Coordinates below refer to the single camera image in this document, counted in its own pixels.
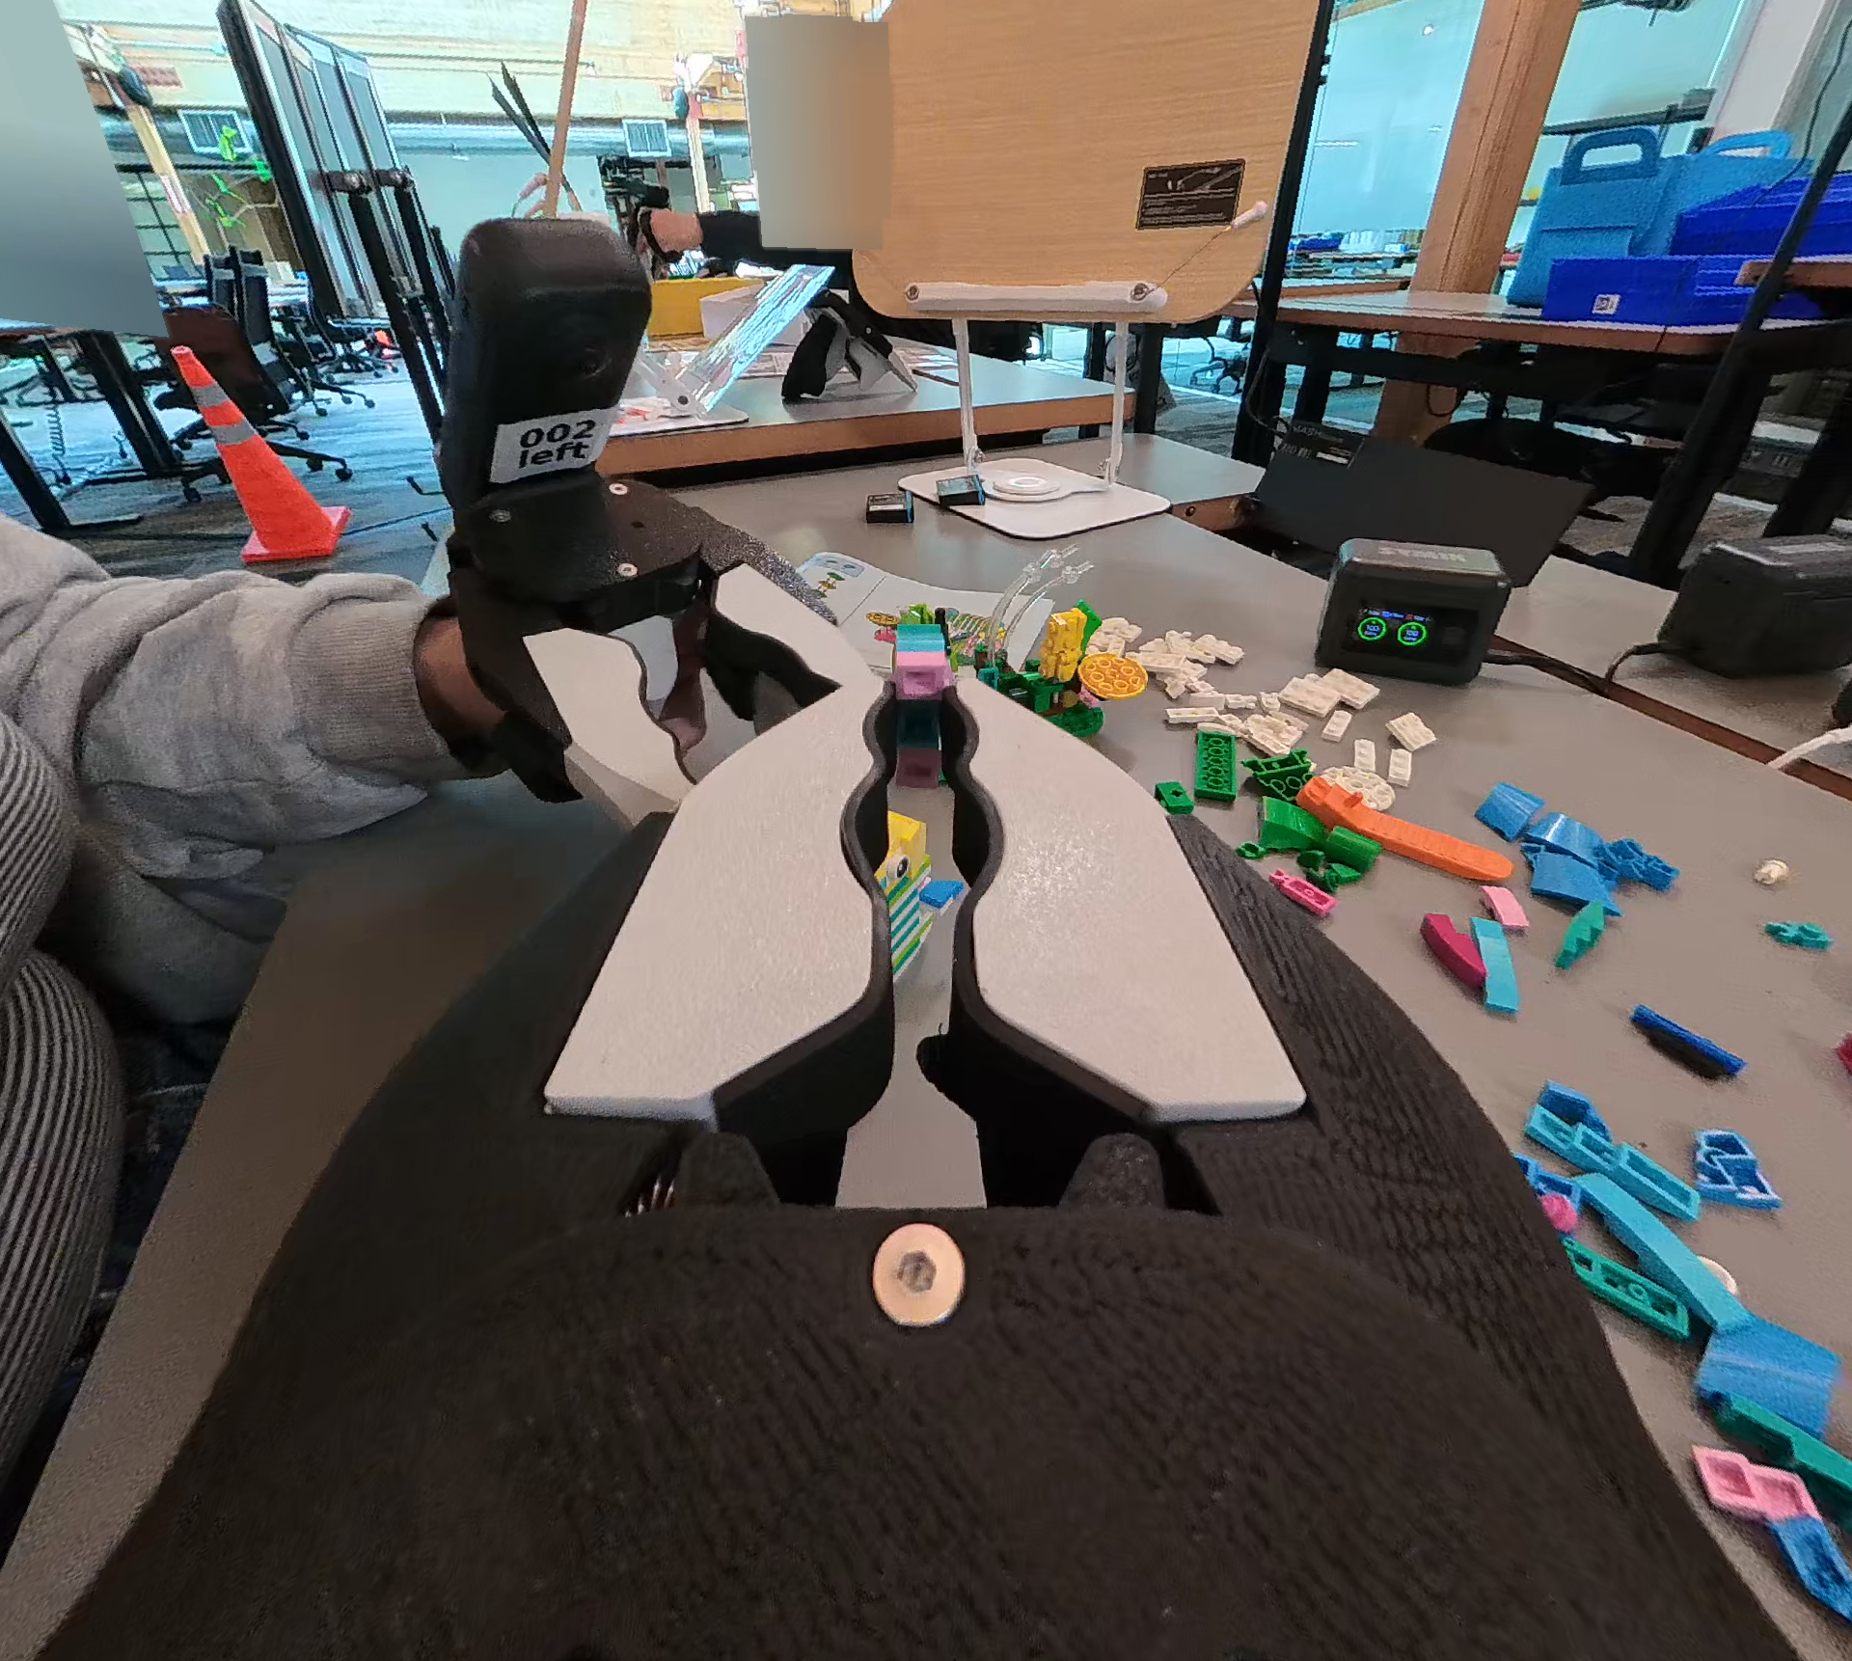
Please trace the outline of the green brick garden model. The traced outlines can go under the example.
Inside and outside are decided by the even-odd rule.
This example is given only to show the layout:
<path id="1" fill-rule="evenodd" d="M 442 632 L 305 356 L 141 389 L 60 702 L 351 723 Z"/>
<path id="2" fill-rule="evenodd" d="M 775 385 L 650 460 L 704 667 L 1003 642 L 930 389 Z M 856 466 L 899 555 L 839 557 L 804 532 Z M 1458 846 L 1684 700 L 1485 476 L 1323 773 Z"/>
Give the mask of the green brick garden model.
<path id="1" fill-rule="evenodd" d="M 1053 588 L 1090 568 L 1076 545 L 1028 561 L 982 615 L 968 648 L 974 675 L 1044 723 L 1082 740 L 1099 734 L 1105 709 L 1136 700 L 1150 669 L 1128 651 L 1128 632 L 1109 628 L 1086 599 L 1053 605 Z"/>

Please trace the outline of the blue tray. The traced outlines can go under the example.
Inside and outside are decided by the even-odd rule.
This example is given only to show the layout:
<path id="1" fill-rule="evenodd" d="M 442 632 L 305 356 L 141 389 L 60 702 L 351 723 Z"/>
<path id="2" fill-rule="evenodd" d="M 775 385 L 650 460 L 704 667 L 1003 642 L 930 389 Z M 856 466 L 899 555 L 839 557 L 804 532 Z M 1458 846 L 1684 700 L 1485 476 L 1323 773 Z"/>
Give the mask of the blue tray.
<path id="1" fill-rule="evenodd" d="M 1732 254 L 1562 256 L 1547 269 L 1545 322 L 1638 327 L 1736 327 L 1753 283 Z"/>

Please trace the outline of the pink teal brick tower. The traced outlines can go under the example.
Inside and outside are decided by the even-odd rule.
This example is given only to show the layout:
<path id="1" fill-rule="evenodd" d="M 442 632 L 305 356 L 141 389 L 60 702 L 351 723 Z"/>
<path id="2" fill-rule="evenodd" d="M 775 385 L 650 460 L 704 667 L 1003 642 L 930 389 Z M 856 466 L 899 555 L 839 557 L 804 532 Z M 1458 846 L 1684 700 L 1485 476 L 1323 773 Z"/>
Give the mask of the pink teal brick tower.
<path id="1" fill-rule="evenodd" d="M 955 682 L 943 611 L 908 607 L 891 630 L 893 769 L 903 790 L 928 790 L 943 773 L 943 698 Z"/>

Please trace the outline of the orange brick separator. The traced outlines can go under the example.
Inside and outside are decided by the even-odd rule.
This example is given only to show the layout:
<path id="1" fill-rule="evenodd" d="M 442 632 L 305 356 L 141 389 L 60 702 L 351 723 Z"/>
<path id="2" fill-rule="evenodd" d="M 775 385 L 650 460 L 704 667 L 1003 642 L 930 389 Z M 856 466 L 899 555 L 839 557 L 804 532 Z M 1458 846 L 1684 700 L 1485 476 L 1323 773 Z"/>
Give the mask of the orange brick separator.
<path id="1" fill-rule="evenodd" d="M 1391 810 L 1370 804 L 1362 792 L 1339 785 L 1331 775 L 1310 777 L 1296 792 L 1294 804 L 1327 827 L 1350 829 L 1385 854 L 1439 869 L 1449 877 L 1503 885 L 1516 871 L 1516 864 L 1507 854 L 1398 817 Z"/>

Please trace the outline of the clear acrylic stand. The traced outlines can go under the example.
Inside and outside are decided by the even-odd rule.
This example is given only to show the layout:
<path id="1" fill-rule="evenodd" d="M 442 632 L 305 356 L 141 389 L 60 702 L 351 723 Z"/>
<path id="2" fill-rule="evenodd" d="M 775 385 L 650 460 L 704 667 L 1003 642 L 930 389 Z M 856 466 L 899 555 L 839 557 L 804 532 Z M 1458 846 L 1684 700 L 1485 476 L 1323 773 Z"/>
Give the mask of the clear acrylic stand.
<path id="1" fill-rule="evenodd" d="M 758 287 L 750 306 L 700 349 L 646 343 L 613 412 L 615 433 L 743 426 L 748 416 L 727 391 L 829 289 L 831 264 L 797 264 Z"/>

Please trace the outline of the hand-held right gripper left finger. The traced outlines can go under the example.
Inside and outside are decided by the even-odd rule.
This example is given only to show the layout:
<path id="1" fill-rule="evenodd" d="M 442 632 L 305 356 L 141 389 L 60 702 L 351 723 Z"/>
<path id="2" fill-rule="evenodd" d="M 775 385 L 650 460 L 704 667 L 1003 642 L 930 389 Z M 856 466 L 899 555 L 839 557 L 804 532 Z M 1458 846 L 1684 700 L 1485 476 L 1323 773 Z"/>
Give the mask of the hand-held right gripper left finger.
<path id="1" fill-rule="evenodd" d="M 667 819 L 544 1082 L 548 1112 L 748 1139 L 777 1194 L 839 1197 L 895 1058 L 881 736 L 853 673 Z"/>

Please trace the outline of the black panel cart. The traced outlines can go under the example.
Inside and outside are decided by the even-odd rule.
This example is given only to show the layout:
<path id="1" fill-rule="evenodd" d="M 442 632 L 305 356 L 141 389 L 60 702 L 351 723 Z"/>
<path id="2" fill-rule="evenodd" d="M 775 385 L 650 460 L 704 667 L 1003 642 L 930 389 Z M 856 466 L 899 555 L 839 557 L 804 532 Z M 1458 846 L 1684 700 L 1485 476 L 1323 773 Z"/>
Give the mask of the black panel cart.
<path id="1" fill-rule="evenodd" d="M 428 435 L 444 430 L 453 264 L 364 53 L 218 0 L 220 36 L 318 322 L 388 329 Z"/>

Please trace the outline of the orange traffic cone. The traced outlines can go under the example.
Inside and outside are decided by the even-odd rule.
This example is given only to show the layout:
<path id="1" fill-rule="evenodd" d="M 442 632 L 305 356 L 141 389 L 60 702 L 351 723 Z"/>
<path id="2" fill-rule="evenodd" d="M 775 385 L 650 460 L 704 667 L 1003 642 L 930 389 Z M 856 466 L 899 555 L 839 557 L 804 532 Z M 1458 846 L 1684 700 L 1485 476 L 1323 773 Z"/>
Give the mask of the orange traffic cone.
<path id="1" fill-rule="evenodd" d="M 187 345 L 170 352 L 197 403 L 220 464 L 249 524 L 247 567 L 309 563 L 332 557 L 353 518 L 347 507 L 324 507 L 251 424 L 220 379 Z"/>

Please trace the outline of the yellow bin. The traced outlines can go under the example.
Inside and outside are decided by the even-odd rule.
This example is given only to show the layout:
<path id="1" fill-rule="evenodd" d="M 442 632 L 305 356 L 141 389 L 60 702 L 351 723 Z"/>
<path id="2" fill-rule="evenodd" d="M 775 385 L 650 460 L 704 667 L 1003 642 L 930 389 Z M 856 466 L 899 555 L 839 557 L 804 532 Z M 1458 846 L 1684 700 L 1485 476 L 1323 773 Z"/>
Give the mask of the yellow bin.
<path id="1" fill-rule="evenodd" d="M 656 343 L 723 335 L 756 304 L 766 283 L 750 275 L 658 279 L 646 333 Z"/>

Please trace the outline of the grey desk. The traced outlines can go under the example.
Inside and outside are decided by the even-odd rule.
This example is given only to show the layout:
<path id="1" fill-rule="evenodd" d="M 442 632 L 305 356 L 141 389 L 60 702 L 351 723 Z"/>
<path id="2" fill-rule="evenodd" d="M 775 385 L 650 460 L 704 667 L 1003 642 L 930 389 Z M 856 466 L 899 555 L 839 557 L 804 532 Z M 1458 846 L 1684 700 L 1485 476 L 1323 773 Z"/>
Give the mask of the grey desk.
<path id="1" fill-rule="evenodd" d="M 1049 362 L 974 356 L 974 426 L 984 449 L 1040 443 L 1065 430 L 1107 430 L 1113 385 Z M 885 379 L 868 395 L 785 404 L 777 376 L 737 379 L 719 399 L 721 418 L 621 420 L 598 459 L 608 478 L 663 476 L 692 484 L 704 474 L 743 476 L 748 466 L 835 466 L 910 449 L 961 449 L 957 368 L 932 366 L 912 385 Z"/>
<path id="2" fill-rule="evenodd" d="M 1773 1321 L 1848 1356 L 1848 802 L 1532 671 L 1391 698 L 1441 731 L 1414 769 L 1418 815 L 1480 837 L 1474 806 L 1512 781 L 1682 877 L 1566 974 L 1561 923 L 1537 912 L 1508 1020 L 1424 952 L 1424 910 L 1474 904 L 1431 871 L 1387 858 L 1333 916 L 1335 945 L 1422 1024 L 1503 1139 L 1547 1078 L 1676 1168 L 1696 1126 L 1744 1130 L 1786 1207 L 1709 1211 L 1694 1242 Z M 312 854 L 23 1514 L 4 1657 L 35 1655 L 158 1485 L 359 1109 L 503 950 L 584 908 L 613 840 L 598 810 L 494 781 Z M 1757 885 L 1765 860 L 1790 879 Z"/>

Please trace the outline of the person's left forearm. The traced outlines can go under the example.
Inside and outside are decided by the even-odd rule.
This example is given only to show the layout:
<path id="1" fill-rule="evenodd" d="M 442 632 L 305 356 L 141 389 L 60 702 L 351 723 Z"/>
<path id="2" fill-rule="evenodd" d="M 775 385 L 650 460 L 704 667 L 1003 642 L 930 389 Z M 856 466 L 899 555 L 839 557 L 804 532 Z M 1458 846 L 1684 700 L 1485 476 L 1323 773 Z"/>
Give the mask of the person's left forearm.
<path id="1" fill-rule="evenodd" d="M 233 1016 L 287 902 L 276 858 L 465 773 L 413 678 L 436 601 L 368 572 L 112 576 L 4 516 L 4 723 L 77 827 L 40 949 L 133 1014 Z"/>

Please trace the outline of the striped brick figure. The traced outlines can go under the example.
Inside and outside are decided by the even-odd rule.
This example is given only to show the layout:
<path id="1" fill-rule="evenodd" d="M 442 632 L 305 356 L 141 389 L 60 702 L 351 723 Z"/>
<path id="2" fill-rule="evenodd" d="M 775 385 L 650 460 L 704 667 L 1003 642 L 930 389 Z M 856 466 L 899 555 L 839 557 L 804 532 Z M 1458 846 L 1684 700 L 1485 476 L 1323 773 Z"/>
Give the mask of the striped brick figure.
<path id="1" fill-rule="evenodd" d="M 889 848 L 876 871 L 889 916 L 891 977 L 899 979 L 920 952 L 935 920 L 962 898 L 959 877 L 941 879 L 928 846 L 928 825 L 887 812 Z"/>

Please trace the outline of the adjacent wood-edged desk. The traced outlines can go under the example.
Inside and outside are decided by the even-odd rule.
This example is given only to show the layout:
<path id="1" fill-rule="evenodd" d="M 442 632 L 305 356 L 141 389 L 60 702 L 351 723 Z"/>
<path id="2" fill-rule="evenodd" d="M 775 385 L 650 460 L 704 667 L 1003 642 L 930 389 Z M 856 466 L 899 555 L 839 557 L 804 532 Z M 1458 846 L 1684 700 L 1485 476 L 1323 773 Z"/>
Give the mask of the adjacent wood-edged desk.
<path id="1" fill-rule="evenodd" d="M 1674 594 L 1582 561 L 1549 557 L 1512 590 L 1495 646 L 1561 665 L 1588 692 L 1757 763 L 1844 723 L 1848 667 L 1813 675 L 1721 677 L 1653 644 Z"/>

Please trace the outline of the person's torso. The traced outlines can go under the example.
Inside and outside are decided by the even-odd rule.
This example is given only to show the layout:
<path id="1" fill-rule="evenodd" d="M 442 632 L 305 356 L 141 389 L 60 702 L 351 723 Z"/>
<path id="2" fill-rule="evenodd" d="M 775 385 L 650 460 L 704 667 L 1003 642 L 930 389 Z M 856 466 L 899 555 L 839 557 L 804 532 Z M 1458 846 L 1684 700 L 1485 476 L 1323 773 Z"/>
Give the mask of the person's torso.
<path id="1" fill-rule="evenodd" d="M 40 947 L 77 846 L 65 785 L 2 723 L 2 1473 L 81 1338 L 114 1236 L 121 1058 L 81 979 Z"/>

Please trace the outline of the wooden column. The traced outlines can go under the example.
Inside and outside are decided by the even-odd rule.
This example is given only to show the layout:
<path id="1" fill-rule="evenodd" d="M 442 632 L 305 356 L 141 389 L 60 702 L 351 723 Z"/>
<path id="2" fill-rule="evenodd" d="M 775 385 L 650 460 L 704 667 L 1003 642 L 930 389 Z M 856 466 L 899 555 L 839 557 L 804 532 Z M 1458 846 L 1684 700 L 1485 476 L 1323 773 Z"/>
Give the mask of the wooden column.
<path id="1" fill-rule="evenodd" d="M 1493 291 L 1582 0 L 1485 0 L 1406 295 Z"/>

